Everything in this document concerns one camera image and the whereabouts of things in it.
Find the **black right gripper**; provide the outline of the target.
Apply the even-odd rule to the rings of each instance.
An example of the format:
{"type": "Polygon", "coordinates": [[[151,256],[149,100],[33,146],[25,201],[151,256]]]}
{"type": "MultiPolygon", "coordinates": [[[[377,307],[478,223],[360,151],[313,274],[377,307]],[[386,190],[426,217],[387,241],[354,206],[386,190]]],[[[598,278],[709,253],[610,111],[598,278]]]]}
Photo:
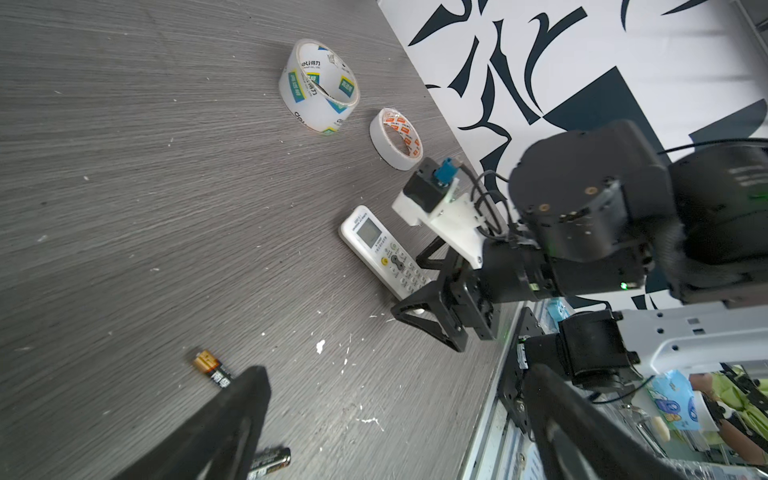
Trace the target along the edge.
{"type": "Polygon", "coordinates": [[[542,250],[516,242],[488,240],[483,264],[472,268],[441,237],[417,256],[425,270],[454,270],[448,280],[433,280],[391,308],[393,318],[416,328],[456,352],[466,350],[467,330],[482,340],[494,340],[503,304],[539,301],[555,295],[552,267],[542,250]],[[435,254],[443,247],[443,258],[435,254]]]}

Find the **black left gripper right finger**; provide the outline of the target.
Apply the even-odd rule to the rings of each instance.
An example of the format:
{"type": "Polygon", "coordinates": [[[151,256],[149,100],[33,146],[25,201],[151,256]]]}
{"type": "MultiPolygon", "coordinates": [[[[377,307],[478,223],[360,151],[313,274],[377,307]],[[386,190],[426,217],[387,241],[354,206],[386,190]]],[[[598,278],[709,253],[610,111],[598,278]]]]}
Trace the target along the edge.
{"type": "Polygon", "coordinates": [[[680,479],[579,396],[552,369],[535,364],[523,395],[548,479],[680,479]]]}

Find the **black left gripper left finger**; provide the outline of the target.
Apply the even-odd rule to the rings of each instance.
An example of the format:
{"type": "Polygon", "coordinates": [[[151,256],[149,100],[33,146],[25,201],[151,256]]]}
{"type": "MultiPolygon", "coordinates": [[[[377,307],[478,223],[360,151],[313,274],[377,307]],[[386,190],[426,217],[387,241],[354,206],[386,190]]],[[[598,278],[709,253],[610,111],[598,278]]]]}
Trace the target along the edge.
{"type": "Polygon", "coordinates": [[[251,366],[118,479],[245,479],[271,398],[267,370],[251,366]]]}

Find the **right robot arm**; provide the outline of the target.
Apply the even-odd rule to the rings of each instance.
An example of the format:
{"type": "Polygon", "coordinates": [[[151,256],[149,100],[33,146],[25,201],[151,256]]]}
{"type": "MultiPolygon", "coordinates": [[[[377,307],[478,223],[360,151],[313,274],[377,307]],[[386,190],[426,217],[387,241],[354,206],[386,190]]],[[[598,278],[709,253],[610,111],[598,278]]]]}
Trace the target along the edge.
{"type": "Polygon", "coordinates": [[[530,146],[495,191],[457,195],[461,164],[423,160],[394,202],[435,239],[417,264],[438,272],[393,317],[461,352],[467,333],[497,336],[504,303],[633,290],[661,270],[678,306],[581,312],[557,333],[514,331],[499,393],[509,410],[531,395],[536,365],[576,387],[615,391],[679,369],[767,356],[767,143],[697,142],[665,164],[627,120],[530,146]]]}

